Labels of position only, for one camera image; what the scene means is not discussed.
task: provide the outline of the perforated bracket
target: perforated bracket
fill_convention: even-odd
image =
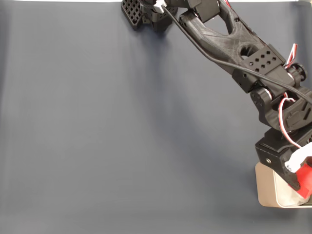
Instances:
[[[246,67],[263,75],[284,63],[285,59],[270,44],[244,60]]]
[[[121,9],[134,30],[142,25],[142,12],[137,0],[122,0]]]

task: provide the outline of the red wire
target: red wire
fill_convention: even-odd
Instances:
[[[225,2],[230,8],[232,8],[228,0],[225,0]]]

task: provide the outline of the white wire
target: white wire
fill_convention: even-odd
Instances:
[[[288,68],[289,65],[295,60],[296,54],[297,54],[297,46],[298,45],[296,43],[294,43],[292,45],[291,53],[289,54],[289,57],[287,59],[286,65],[285,65],[286,68]]]
[[[290,136],[288,135],[285,126],[284,126],[284,121],[283,121],[283,105],[285,101],[292,101],[295,102],[295,100],[293,98],[288,98],[288,97],[284,97],[278,107],[278,119],[279,119],[279,126],[281,128],[282,134],[284,135],[284,137],[286,138],[287,141],[289,141],[291,144],[293,144],[294,146],[301,148],[300,145],[298,145],[296,142],[294,142]]]

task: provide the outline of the white connector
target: white connector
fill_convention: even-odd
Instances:
[[[312,142],[293,152],[289,161],[285,162],[285,167],[290,172],[296,173],[301,168],[304,160],[310,156],[312,156]]]
[[[154,5],[155,11],[163,14],[165,11],[164,9],[162,9],[162,6],[167,7],[167,3],[165,2],[165,0],[157,0]]]

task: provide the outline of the red object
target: red object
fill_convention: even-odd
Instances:
[[[304,164],[296,174],[301,187],[297,193],[306,199],[312,194],[312,167]]]

